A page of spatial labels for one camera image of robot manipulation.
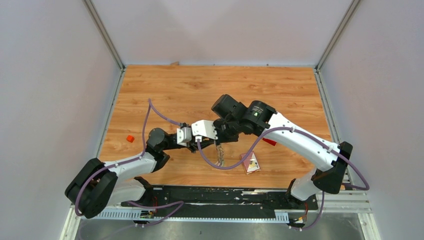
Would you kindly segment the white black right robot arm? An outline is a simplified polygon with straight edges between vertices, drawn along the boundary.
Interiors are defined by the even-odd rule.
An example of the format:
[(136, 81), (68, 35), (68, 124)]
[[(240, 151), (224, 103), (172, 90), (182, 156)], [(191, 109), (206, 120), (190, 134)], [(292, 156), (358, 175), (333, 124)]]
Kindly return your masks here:
[(298, 209), (312, 195), (322, 191), (338, 194), (353, 151), (353, 145), (343, 141), (327, 141), (297, 126), (270, 105), (254, 100), (249, 106), (228, 94), (222, 95), (211, 107), (219, 117), (215, 122), (220, 142), (235, 142), (240, 134), (255, 135), (284, 145), (313, 165), (314, 169), (290, 182), (286, 204)]

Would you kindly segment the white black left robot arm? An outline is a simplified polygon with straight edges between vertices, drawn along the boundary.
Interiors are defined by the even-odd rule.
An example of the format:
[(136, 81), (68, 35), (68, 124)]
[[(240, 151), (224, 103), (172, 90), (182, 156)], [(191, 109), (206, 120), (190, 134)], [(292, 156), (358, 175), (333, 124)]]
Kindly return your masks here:
[(64, 194), (74, 204), (76, 215), (87, 219), (121, 202), (135, 201), (142, 207), (149, 206), (153, 193), (141, 175), (163, 168), (170, 159), (166, 150), (186, 148), (194, 153), (196, 140), (211, 145), (217, 138), (216, 127), (210, 120), (182, 126), (175, 133), (154, 128), (141, 153), (111, 162), (102, 162), (97, 157), (90, 159)]

